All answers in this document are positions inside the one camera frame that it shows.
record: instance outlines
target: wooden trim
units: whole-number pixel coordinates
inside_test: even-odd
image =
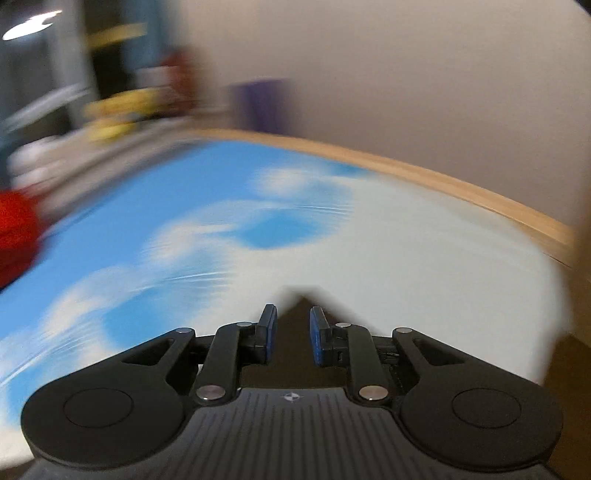
[[[312,140],[226,129],[205,129],[197,132],[206,138],[271,145],[357,165],[465,200],[512,220],[547,255],[571,266],[574,245],[574,232],[571,227],[503,195],[471,183],[399,160]]]

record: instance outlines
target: beige wall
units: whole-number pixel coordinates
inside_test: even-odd
[[[217,86],[293,80],[301,136],[580,217],[591,20],[573,0],[168,1]]]

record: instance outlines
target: table surface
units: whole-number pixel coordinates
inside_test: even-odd
[[[567,322],[555,266],[505,218],[347,164],[213,141],[56,227],[0,294],[0,465],[44,383],[179,326],[210,335],[301,296],[409,326],[539,381]]]

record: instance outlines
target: red object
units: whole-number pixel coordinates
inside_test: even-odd
[[[0,288],[33,264],[40,236],[34,201],[19,192],[0,192]]]

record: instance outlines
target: silver screw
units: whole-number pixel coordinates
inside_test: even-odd
[[[219,385],[204,385],[195,393],[201,400],[219,400],[226,394],[226,390]]]
[[[359,396],[365,400],[383,400],[388,396],[388,390],[379,385],[367,385],[359,390]]]

